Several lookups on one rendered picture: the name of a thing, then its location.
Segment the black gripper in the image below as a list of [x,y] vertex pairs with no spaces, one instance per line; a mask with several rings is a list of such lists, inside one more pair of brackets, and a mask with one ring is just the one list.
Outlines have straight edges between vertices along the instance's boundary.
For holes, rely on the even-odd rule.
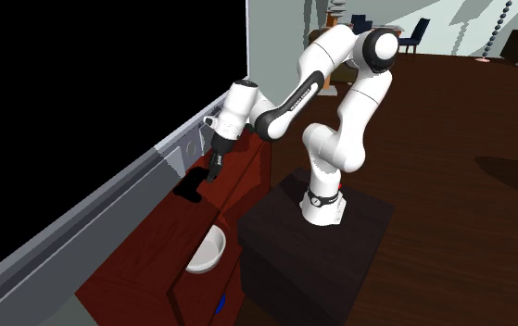
[[223,167],[223,156],[232,151],[234,141],[214,133],[211,139],[211,149],[218,155],[212,155],[208,161],[207,182],[213,182]]

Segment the dark robot stand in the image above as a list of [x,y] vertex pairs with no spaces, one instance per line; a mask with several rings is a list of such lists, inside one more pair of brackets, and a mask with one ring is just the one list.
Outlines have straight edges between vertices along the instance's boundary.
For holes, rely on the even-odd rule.
[[306,221],[310,173],[295,169],[237,222],[242,290],[282,326],[344,326],[393,205],[350,189],[337,225]]

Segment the beaded floor lamp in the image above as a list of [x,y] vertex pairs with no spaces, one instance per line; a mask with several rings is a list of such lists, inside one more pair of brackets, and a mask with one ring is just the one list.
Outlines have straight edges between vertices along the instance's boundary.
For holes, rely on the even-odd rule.
[[486,42],[486,44],[484,46],[483,53],[481,54],[481,56],[479,56],[479,57],[477,57],[475,59],[476,61],[478,61],[478,62],[489,62],[489,59],[487,58],[488,57],[488,53],[491,50],[491,48],[493,46],[493,43],[494,43],[494,41],[497,38],[497,35],[499,34],[499,31],[500,31],[500,29],[502,27],[502,24],[503,24],[504,20],[507,17],[507,13],[510,11],[511,6],[512,6],[512,0],[508,0],[505,3],[505,6],[502,9],[501,14],[499,15],[499,19],[496,22],[494,30],[491,32],[490,37],[489,37],[489,39],[487,40],[487,42]]

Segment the white bowl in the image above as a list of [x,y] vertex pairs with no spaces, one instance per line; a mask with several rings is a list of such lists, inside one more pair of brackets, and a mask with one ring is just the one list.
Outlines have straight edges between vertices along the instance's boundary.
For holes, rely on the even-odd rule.
[[219,226],[212,225],[185,270],[192,274],[202,274],[212,270],[220,261],[225,247],[224,231]]

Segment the dark blue chair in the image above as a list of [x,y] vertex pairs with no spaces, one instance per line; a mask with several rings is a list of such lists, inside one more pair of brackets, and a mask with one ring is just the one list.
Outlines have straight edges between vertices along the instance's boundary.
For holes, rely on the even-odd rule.
[[409,53],[410,47],[412,48],[412,53],[416,54],[417,46],[421,43],[430,21],[430,19],[421,18],[413,29],[410,37],[398,39],[398,45],[406,47],[406,54]]
[[373,22],[367,20],[365,15],[352,15],[351,16],[352,31],[358,35],[369,31],[372,28]]

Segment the grey dining table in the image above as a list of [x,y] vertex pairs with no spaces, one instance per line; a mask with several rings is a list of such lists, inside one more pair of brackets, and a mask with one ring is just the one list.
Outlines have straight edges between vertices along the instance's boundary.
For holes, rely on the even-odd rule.
[[373,30],[381,29],[381,28],[393,30],[397,35],[401,35],[404,32],[404,29],[401,28],[398,25],[380,25],[380,24],[373,24],[372,25],[372,29]]

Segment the red-brown wooden sideboard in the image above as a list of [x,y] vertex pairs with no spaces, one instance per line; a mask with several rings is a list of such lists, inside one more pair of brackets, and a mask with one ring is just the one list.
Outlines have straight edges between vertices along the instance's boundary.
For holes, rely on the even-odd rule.
[[[236,223],[269,192],[271,157],[271,144],[250,132],[213,182],[201,157],[77,291],[97,325],[234,326],[245,298]],[[206,273],[187,272],[212,225],[226,235],[220,261]]]

